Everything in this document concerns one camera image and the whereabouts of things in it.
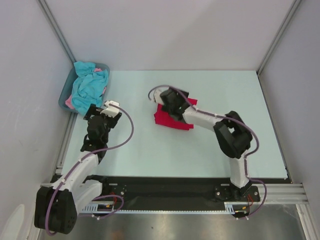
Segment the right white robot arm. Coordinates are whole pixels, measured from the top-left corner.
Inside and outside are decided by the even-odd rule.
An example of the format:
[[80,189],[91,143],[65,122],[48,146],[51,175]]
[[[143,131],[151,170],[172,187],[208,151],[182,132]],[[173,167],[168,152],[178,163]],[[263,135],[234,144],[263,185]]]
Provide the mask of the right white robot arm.
[[165,91],[155,90],[153,99],[161,110],[175,123],[202,127],[215,133],[221,151],[229,157],[231,196],[242,201],[249,194],[250,180],[247,177],[245,155],[251,147],[253,136],[244,126],[237,112],[227,115],[204,112],[187,100],[188,92],[169,87]]

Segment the red t shirt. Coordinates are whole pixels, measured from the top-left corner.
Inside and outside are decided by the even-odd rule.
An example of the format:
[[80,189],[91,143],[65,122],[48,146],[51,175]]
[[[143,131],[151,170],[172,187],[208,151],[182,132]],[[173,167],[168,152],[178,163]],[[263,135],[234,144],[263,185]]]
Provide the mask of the red t shirt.
[[193,124],[183,123],[174,120],[172,117],[169,116],[167,112],[162,110],[162,105],[159,103],[157,104],[157,109],[154,113],[154,122],[160,126],[183,131],[189,131],[194,128]]

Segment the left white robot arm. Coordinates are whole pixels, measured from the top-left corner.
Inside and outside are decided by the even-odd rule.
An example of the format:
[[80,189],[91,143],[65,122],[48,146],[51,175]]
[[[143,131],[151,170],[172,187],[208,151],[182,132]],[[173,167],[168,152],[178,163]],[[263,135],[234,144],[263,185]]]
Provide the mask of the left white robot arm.
[[94,198],[105,200],[111,188],[97,180],[85,181],[108,150],[109,132],[122,116],[120,105],[106,101],[105,107],[92,104],[84,116],[87,134],[80,155],[70,170],[49,186],[41,186],[36,194],[34,225],[50,236],[68,234],[80,211]]

